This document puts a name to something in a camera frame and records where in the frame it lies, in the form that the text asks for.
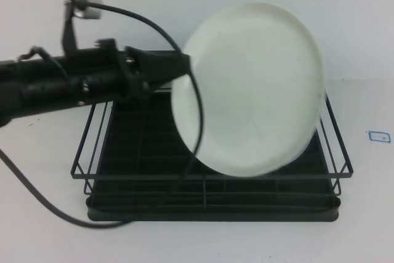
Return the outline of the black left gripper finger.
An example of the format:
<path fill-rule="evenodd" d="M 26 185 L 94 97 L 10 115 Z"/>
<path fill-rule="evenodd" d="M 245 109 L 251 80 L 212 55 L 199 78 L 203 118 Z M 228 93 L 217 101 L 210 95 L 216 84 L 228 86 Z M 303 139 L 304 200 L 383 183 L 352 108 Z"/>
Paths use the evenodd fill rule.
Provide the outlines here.
<path fill-rule="evenodd" d="M 164 73 L 164 74 L 150 74 L 147 75 L 147 89 L 149 91 L 155 91 L 162 87 L 165 84 L 175 80 L 178 78 L 177 75 L 173 75 L 172 73 Z"/>
<path fill-rule="evenodd" d="M 177 51 L 145 51 L 134 47 L 125 47 L 126 58 L 133 75 L 147 81 L 147 75 L 172 73 L 178 78 L 190 71 L 190 56 Z"/>

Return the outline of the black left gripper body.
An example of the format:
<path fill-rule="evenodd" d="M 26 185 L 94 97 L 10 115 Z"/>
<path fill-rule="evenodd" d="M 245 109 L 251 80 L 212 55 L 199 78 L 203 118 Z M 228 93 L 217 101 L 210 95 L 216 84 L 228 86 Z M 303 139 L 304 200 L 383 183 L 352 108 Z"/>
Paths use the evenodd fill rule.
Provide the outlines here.
<path fill-rule="evenodd" d="M 119 51 L 114 39 L 100 39 L 96 47 L 94 57 L 98 60 L 81 81 L 80 103 L 148 97 L 148 82 L 135 58 Z"/>

